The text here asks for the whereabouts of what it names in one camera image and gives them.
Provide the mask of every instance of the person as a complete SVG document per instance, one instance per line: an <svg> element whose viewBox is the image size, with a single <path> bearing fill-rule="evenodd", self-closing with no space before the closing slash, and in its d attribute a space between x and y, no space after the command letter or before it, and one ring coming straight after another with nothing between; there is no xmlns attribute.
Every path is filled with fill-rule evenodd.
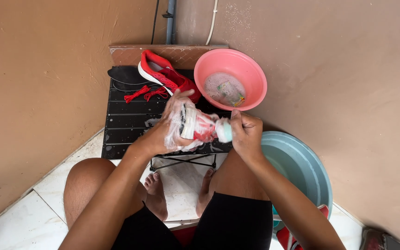
<svg viewBox="0 0 400 250"><path fill-rule="evenodd" d="M139 181L151 158L174 151L164 144L174 103L192 91L175 91L161 120L131 144L118 167L101 158L71 169L64 189L69 232L59 249L181 249L164 225L168 216L158 173ZM269 249L272 205L304 249L344 249L316 206L265 158L262 121L234 110L231 150L206 173L196 211L200 217L190 249ZM190 140L178 138L176 146Z"/></svg>

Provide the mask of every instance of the black shorts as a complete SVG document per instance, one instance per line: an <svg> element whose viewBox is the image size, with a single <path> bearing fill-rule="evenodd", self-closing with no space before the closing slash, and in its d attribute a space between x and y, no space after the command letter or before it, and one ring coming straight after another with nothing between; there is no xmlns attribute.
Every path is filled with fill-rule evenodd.
<svg viewBox="0 0 400 250"><path fill-rule="evenodd" d="M269 249L272 204L214 193L187 249ZM146 205L129 218L112 249L183 249Z"/></svg>

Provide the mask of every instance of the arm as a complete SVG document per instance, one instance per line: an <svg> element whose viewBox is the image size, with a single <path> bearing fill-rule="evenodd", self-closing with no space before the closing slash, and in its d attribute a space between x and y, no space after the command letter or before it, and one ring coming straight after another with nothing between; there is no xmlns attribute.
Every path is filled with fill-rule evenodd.
<svg viewBox="0 0 400 250"><path fill-rule="evenodd" d="M174 148L164 145L171 121L169 114L176 101L183 101L192 91L176 90L167 102L161 120L145 135L128 147L118 167L101 185L83 212L70 228L59 247L66 249L110 249L121 229L140 177L151 158L176 151L177 146L192 140L174 139Z"/></svg>
<svg viewBox="0 0 400 250"><path fill-rule="evenodd" d="M232 111L232 145L253 171L282 221L304 249L345 249L317 207L265 158L260 145L262 121Z"/></svg>

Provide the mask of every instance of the hand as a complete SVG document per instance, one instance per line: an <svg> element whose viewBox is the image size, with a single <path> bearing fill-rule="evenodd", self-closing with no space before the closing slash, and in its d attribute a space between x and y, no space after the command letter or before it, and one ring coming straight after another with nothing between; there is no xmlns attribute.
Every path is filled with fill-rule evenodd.
<svg viewBox="0 0 400 250"><path fill-rule="evenodd" d="M238 110L231 114L232 146L245 161L263 156L262 125L260 118L250 116Z"/></svg>
<svg viewBox="0 0 400 250"><path fill-rule="evenodd" d="M138 150L146 152L151 156L179 151L183 147L190 145L194 140L181 138L179 134L180 123L174 123L172 119L174 115L180 114L183 103L194 105L188 98L193 93L193 89L183 93L180 92L180 89L176 89L166 103L160 121L153 128L149 129L146 134L138 138L133 145Z"/></svg>

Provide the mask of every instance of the foot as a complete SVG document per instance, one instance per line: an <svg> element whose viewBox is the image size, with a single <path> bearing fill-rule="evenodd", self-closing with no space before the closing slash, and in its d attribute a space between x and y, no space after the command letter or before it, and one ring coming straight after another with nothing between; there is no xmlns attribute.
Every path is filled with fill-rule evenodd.
<svg viewBox="0 0 400 250"><path fill-rule="evenodd" d="M168 218L168 209L160 175L158 173L149 174L145 179L144 187L147 190L147 208L161 221L165 221Z"/></svg>
<svg viewBox="0 0 400 250"><path fill-rule="evenodd" d="M211 183L211 179L213 178L214 170L209 169L205 176L203 177L203 183L201 185L199 199L197 201L196 212L197 216L200 218L204 212L204 209L208 205L211 200L211 196L209 195L209 184Z"/></svg>

